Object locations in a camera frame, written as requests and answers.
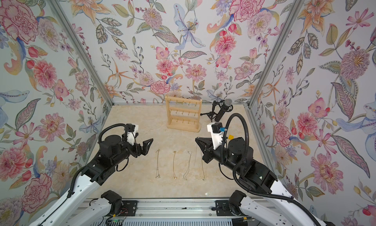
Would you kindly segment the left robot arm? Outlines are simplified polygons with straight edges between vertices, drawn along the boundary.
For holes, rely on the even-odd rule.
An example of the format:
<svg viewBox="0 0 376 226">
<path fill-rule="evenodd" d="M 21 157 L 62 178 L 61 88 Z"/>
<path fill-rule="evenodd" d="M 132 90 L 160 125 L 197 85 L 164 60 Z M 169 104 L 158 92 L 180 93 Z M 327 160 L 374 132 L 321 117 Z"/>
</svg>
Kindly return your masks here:
<svg viewBox="0 0 376 226">
<path fill-rule="evenodd" d="M 74 215 L 78 207 L 97 189 L 99 189 L 117 166 L 130 156 L 147 155 L 153 139 L 135 142 L 135 136 L 127 132 L 122 136 L 99 137 L 99 151 L 95 157 L 76 174 L 69 190 L 41 217 L 33 226 L 88 226 L 107 214 L 118 214 L 122 209 L 122 197 L 108 190 L 89 208 Z"/>
</svg>

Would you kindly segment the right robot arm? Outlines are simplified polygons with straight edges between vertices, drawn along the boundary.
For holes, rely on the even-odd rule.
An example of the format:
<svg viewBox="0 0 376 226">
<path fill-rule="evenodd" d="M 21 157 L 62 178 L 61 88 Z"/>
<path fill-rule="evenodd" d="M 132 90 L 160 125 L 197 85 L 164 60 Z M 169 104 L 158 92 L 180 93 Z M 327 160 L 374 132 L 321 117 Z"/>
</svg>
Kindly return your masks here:
<svg viewBox="0 0 376 226">
<path fill-rule="evenodd" d="M 224 152 L 224 166 L 233 171 L 233 179 L 241 187 L 228 200 L 231 213 L 251 216 L 268 226 L 333 225 L 298 202 L 268 167 L 253 158 L 254 150 L 243 138 L 230 140 Z"/>
</svg>

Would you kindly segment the black microphone on tripod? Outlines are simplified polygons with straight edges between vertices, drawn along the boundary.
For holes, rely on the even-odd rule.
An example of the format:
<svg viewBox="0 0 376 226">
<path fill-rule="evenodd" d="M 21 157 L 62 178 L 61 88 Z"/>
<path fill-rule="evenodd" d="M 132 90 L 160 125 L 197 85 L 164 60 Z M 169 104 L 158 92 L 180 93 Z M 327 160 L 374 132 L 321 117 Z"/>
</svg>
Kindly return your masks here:
<svg viewBox="0 0 376 226">
<path fill-rule="evenodd" d="M 221 101 L 213 101 L 212 109 L 210 112 L 201 113 L 201 116 L 206 115 L 212 122 L 219 122 L 223 115 L 233 110 L 233 101 L 231 99 L 225 99 Z"/>
</svg>

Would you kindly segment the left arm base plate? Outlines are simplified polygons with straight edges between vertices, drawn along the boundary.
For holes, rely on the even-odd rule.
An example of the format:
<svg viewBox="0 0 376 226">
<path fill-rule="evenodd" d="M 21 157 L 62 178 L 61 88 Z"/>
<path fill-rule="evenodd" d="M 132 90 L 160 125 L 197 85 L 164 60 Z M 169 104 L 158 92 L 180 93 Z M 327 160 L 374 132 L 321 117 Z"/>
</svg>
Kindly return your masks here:
<svg viewBox="0 0 376 226">
<path fill-rule="evenodd" d="M 111 204 L 110 212 L 106 216 L 128 217 L 135 216 L 138 206 L 138 201 L 122 200 Z"/>
</svg>

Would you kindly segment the wooden jewelry display stand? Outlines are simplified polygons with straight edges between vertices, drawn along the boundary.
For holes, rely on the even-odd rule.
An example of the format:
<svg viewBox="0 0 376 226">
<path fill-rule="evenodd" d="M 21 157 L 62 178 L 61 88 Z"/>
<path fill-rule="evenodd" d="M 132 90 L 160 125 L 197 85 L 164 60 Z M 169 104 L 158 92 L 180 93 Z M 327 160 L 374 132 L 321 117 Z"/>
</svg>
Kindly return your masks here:
<svg viewBox="0 0 376 226">
<path fill-rule="evenodd" d="M 201 130 L 202 100 L 167 96 L 165 105 L 167 128 L 194 133 Z"/>
</svg>

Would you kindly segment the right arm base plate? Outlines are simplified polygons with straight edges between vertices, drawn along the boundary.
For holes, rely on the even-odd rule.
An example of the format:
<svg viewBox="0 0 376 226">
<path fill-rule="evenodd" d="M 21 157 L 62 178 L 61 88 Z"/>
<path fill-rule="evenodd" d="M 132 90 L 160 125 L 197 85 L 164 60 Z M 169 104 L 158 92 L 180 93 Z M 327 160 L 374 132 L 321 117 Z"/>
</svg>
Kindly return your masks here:
<svg viewBox="0 0 376 226">
<path fill-rule="evenodd" d="M 240 202 L 232 202 L 230 200 L 216 200 L 215 206 L 211 208 L 217 216 L 236 216 L 236 217 L 252 217 L 246 215 L 240 210 Z"/>
</svg>

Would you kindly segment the aluminium mounting rail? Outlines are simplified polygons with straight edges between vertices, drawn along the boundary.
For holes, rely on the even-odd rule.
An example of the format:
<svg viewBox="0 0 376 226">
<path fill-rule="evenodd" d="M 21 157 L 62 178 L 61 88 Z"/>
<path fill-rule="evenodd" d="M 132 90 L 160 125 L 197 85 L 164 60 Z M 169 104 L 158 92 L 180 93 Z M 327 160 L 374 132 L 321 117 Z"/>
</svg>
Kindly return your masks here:
<svg viewBox="0 0 376 226">
<path fill-rule="evenodd" d="M 209 198 L 195 198 L 195 199 L 138 199 L 138 206 L 135 216 L 128 217 L 222 217 L 217 216 L 211 210 L 215 206 L 216 200 L 230 200 L 232 202 L 240 202 L 240 210 L 246 215 L 251 215 L 257 219 L 271 218 L 286 218 L 288 211 L 281 207 L 281 201 L 276 199 L 262 199 L 244 197 L 242 200 L 229 199 L 209 199 Z M 76 210 L 74 215 L 92 206 L 96 201 L 91 203 L 86 208 Z"/>
</svg>

